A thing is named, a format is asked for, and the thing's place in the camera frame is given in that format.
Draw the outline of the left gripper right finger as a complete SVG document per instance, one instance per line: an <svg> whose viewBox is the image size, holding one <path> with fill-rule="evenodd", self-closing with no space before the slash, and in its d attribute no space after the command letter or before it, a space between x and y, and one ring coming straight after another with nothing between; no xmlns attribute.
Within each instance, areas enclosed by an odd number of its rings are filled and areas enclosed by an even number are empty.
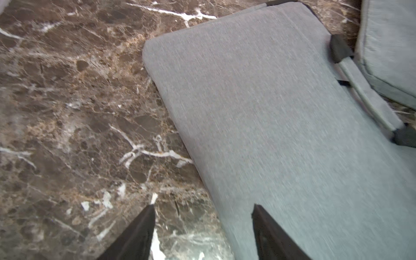
<svg viewBox="0 0 416 260"><path fill-rule="evenodd" d="M252 224L259 260L310 260L261 205L254 205Z"/></svg>

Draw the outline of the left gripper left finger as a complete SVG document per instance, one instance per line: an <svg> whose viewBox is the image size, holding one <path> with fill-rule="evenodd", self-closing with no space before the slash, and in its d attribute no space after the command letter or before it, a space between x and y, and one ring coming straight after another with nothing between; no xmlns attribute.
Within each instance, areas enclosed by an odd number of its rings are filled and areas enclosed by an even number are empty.
<svg viewBox="0 0 416 260"><path fill-rule="evenodd" d="M154 205L146 206L97 260L148 260L156 225Z"/></svg>

